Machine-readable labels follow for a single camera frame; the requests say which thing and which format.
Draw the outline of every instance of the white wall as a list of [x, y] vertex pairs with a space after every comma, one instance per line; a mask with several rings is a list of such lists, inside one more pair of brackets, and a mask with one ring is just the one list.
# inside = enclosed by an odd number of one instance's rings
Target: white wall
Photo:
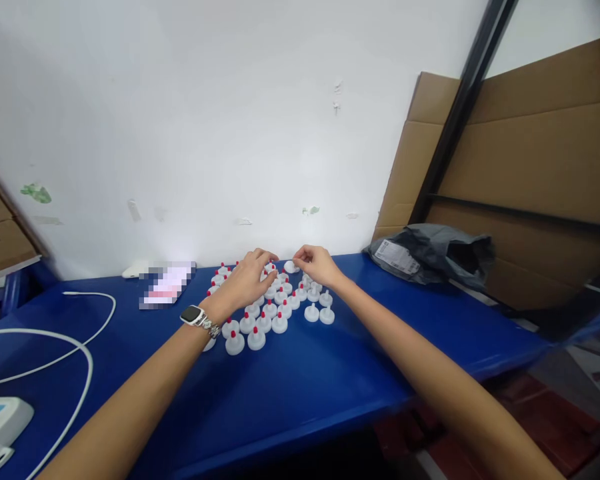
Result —
[[359, 251], [418, 73], [460, 76], [486, 3], [0, 0], [0, 180], [62, 222], [36, 230], [65, 278]]
[[487, 77], [600, 38], [600, 0], [518, 0]]

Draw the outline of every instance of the black metal frame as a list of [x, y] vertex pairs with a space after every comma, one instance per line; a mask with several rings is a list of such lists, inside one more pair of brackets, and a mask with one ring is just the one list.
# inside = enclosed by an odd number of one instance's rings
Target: black metal frame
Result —
[[429, 169], [422, 182], [420, 194], [415, 201], [409, 223], [422, 223], [431, 207], [430, 193], [438, 192], [453, 152], [471, 115], [480, 93], [482, 82], [491, 60], [498, 48], [500, 38], [507, 28], [517, 0], [491, 0], [482, 16], [478, 32], [473, 40], [469, 57], [460, 77], [449, 116], [442, 128]]
[[[413, 206], [409, 224], [426, 221], [434, 201], [446, 201], [458, 205], [512, 215], [518, 218], [542, 221], [580, 231], [600, 234], [600, 225], [575, 219], [545, 215], [531, 211], [490, 205], [439, 195], [438, 190], [462, 132], [475, 106], [482, 82], [500, 39], [515, 9], [517, 0], [491, 0], [487, 5], [478, 32], [471, 46], [458, 92], [449, 111], [440, 139], [435, 148], [427, 174]], [[512, 311], [512, 315], [524, 317], [538, 325], [538, 334], [550, 341], [564, 341], [600, 314], [600, 276], [585, 285], [566, 305], [548, 310]]]

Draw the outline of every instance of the hand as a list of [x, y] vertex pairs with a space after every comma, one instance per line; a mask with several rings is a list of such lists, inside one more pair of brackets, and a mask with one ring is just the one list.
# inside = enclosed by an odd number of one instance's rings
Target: hand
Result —
[[[229, 278], [206, 300], [214, 305], [224, 305], [224, 309], [228, 311], [229, 315], [235, 310], [252, 304], [258, 300], [258, 297], [264, 295], [278, 275], [278, 270], [274, 270], [268, 274], [267, 278], [260, 281], [260, 273], [270, 260], [278, 261], [279, 258], [277, 255], [262, 249], [249, 252], [240, 264], [233, 269]], [[222, 316], [222, 318], [214, 318], [213, 320], [220, 322], [224, 321], [225, 318], [226, 316]]]
[[304, 245], [293, 256], [293, 263], [316, 282], [332, 288], [345, 278], [327, 249]]

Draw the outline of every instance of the wristwatch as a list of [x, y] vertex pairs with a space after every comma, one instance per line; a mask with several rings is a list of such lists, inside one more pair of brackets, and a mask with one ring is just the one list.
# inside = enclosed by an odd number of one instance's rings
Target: wristwatch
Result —
[[180, 320], [192, 327], [202, 327], [209, 330], [211, 338], [216, 338], [220, 334], [220, 327], [214, 324], [202, 308], [196, 305], [190, 305], [180, 314]]

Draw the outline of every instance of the black plastic bag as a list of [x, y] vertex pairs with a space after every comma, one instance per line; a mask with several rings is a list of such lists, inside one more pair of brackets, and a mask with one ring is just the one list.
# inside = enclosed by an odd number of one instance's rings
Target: black plastic bag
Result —
[[365, 250], [382, 269], [404, 280], [426, 285], [447, 279], [484, 291], [495, 252], [491, 237], [472, 237], [448, 225], [416, 223]]

